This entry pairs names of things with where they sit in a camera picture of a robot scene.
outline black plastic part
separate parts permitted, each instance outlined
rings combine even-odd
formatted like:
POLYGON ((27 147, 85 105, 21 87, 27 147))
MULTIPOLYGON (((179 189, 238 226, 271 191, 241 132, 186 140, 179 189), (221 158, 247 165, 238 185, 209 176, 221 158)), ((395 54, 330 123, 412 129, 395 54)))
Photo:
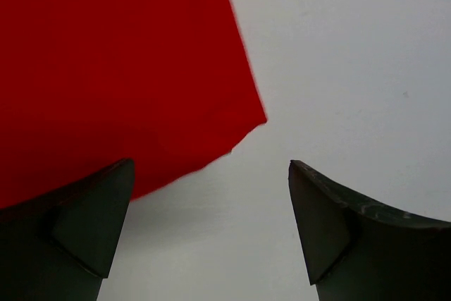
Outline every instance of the black plastic part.
POLYGON ((289 181, 320 301, 450 300, 451 223, 389 207, 301 161, 289 181))
POLYGON ((134 179, 133 161, 125 159, 0 210, 0 300, 96 300, 134 179))

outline white surface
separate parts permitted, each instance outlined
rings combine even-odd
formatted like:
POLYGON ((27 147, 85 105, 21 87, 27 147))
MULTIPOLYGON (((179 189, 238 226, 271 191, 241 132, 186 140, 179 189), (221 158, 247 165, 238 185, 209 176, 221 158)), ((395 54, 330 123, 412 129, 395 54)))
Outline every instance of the white surface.
POLYGON ((317 300, 288 162, 451 221, 451 0, 233 0, 269 123, 130 206, 100 301, 317 300))

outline red cloth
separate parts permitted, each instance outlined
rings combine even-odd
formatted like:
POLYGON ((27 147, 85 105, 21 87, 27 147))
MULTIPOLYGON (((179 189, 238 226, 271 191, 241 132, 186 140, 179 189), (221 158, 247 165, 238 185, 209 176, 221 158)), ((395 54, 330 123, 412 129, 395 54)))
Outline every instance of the red cloth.
POLYGON ((266 121, 228 0, 0 0, 0 208, 123 157, 139 197, 266 121))

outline red fabric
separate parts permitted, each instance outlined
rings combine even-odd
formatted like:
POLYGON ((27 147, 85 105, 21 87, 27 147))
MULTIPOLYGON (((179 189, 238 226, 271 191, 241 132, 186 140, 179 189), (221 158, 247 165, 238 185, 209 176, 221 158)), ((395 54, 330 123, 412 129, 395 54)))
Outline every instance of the red fabric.
POLYGON ((0 0, 0 207, 123 157, 139 197, 266 121, 228 0, 0 0))

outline white table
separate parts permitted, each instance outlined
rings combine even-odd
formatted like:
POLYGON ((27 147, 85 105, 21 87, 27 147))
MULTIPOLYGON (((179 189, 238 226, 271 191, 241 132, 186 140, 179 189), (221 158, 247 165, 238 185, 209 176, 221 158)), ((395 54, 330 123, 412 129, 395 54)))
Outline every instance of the white table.
POLYGON ((233 0, 269 123, 129 209, 100 301, 310 301, 301 159, 451 221, 451 0, 233 0))

